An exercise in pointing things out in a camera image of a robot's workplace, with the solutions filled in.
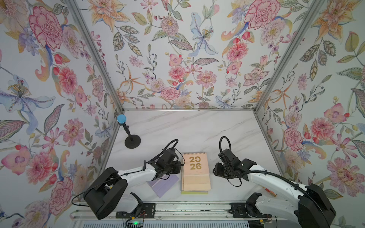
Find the purple calendar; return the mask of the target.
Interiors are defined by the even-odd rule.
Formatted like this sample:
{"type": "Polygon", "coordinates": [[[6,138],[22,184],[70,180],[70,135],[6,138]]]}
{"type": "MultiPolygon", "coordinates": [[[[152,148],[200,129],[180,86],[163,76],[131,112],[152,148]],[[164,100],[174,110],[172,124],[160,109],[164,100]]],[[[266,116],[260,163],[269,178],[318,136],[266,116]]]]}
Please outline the purple calendar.
{"type": "Polygon", "coordinates": [[[160,179],[147,182],[158,198],[162,198],[177,182],[177,175],[164,175],[160,179]]]}

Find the peach calendar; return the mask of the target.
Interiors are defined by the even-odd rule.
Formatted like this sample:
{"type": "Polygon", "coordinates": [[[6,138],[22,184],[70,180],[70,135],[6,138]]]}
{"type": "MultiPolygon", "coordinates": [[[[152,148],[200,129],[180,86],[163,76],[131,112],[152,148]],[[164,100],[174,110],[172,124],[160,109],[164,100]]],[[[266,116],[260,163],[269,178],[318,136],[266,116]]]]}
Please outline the peach calendar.
{"type": "Polygon", "coordinates": [[[207,153],[184,153],[182,190],[211,190],[207,153]]]}
{"type": "Polygon", "coordinates": [[[189,192],[191,192],[191,193],[195,193],[196,192],[197,194],[199,192],[204,192],[204,193],[206,192],[206,193],[208,193],[209,191],[210,190],[206,190],[206,189],[203,189],[203,190],[182,190],[182,192],[184,192],[184,193],[186,192],[186,194],[188,194],[189,192]]]}

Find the yellow-green calendar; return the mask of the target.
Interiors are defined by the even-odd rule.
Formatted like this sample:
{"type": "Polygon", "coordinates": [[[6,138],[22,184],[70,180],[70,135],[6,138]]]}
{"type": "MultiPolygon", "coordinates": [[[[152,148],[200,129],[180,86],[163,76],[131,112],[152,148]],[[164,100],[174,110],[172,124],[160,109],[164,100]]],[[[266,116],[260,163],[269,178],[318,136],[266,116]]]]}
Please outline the yellow-green calendar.
{"type": "Polygon", "coordinates": [[[208,192],[199,192],[199,191],[181,191],[181,194],[184,195],[207,195],[208,192]]]}

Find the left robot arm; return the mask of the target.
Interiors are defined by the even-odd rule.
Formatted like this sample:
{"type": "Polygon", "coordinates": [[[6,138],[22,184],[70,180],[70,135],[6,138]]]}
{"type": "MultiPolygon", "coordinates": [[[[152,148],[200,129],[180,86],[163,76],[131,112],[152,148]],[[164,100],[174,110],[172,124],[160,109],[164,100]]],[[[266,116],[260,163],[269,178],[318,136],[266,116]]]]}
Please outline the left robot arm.
{"type": "Polygon", "coordinates": [[[144,161],[143,165],[131,170],[117,171],[113,167],[105,169],[102,174],[85,191],[76,195],[86,202],[97,219],[105,219],[113,212],[121,212],[130,220],[145,214],[144,202],[134,192],[125,196],[127,188],[155,180],[167,180],[171,175],[179,174],[185,161],[179,161],[174,147],[163,149],[151,160],[144,161]]]}

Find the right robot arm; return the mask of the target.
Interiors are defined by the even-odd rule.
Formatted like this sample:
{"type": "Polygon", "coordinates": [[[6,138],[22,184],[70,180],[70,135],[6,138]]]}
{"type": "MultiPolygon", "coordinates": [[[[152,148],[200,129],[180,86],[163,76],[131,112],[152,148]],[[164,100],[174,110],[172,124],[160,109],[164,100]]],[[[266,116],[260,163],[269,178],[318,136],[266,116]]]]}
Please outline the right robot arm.
{"type": "Polygon", "coordinates": [[[220,150],[218,157],[221,162],[215,165],[215,176],[252,182],[276,194],[275,198],[270,198],[253,193],[245,201],[251,217],[261,214],[277,216],[303,228],[329,228],[332,225],[336,211],[318,185],[295,183],[250,159],[241,161],[230,149],[220,150]]]}

